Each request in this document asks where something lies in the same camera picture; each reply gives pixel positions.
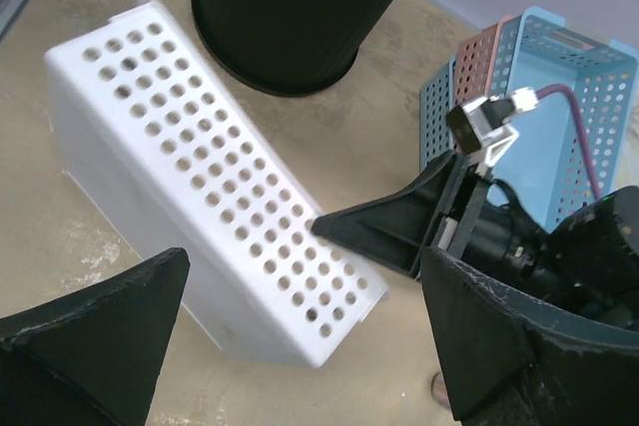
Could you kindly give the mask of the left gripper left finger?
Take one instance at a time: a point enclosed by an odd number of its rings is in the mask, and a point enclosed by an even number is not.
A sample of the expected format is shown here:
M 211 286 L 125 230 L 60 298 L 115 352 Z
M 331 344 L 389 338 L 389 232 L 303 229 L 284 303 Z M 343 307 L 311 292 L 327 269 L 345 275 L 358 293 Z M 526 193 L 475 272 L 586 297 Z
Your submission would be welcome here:
M 189 269 L 172 247 L 2 318 L 2 424 L 145 424 Z

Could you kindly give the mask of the large black plastic container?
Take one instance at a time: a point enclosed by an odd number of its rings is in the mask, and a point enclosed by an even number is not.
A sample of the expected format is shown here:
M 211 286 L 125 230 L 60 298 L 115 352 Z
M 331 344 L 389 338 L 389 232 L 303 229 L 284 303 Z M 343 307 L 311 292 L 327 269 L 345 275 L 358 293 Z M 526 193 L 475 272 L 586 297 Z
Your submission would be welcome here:
M 393 0 L 191 0 L 213 58 L 255 90 L 304 97 L 338 82 Z

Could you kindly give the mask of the white perforated plastic basket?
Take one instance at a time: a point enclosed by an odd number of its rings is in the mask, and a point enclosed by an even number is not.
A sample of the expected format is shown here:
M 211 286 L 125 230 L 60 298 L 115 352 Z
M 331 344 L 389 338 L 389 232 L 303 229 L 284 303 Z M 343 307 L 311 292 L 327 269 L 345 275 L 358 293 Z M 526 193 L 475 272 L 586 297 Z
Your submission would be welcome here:
M 227 355 L 322 366 L 387 295 L 158 0 L 51 48 L 64 171 L 140 257 L 183 248 L 183 303 Z

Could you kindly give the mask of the pink perforated plastic basket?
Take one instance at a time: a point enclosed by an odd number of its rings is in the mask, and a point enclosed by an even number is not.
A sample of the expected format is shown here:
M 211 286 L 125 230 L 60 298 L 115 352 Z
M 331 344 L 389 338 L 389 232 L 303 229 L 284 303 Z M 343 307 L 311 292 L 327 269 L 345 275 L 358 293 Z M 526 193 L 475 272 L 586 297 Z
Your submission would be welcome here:
M 452 84 L 454 107 L 488 95 L 501 30 L 511 19 L 512 16 L 505 16 L 459 43 Z

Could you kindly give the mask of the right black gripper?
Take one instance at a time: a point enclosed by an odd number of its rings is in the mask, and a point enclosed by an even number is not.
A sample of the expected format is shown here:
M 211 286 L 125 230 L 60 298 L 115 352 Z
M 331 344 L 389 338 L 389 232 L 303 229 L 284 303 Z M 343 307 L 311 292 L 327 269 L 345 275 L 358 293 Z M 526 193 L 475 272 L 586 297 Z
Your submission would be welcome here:
M 486 202 L 487 178 L 448 151 L 395 194 L 314 220 L 311 232 L 409 278 L 438 247 L 504 284 L 571 313 L 638 328 L 638 189 L 583 205 L 545 231 L 502 187 Z

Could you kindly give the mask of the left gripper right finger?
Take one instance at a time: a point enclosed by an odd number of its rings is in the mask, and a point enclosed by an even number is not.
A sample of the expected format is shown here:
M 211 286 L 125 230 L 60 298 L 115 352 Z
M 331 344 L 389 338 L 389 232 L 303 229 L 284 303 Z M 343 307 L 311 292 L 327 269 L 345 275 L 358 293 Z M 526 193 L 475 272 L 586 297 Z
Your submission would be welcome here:
M 452 415 L 464 425 L 635 425 L 638 335 L 427 248 L 421 284 Z

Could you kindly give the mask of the blue perforated plastic basket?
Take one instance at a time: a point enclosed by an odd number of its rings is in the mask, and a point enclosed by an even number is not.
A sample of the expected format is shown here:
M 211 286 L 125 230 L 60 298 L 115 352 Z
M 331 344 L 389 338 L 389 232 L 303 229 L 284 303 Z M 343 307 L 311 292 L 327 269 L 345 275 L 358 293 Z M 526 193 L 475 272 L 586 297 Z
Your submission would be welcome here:
M 638 73 L 638 52 L 579 29 L 563 17 L 530 7 L 503 24 L 490 92 L 563 84 L 575 94 L 602 194 L 613 189 Z M 593 203 L 570 107 L 553 94 L 516 118 L 519 138 L 494 168 L 533 217 L 553 230 Z

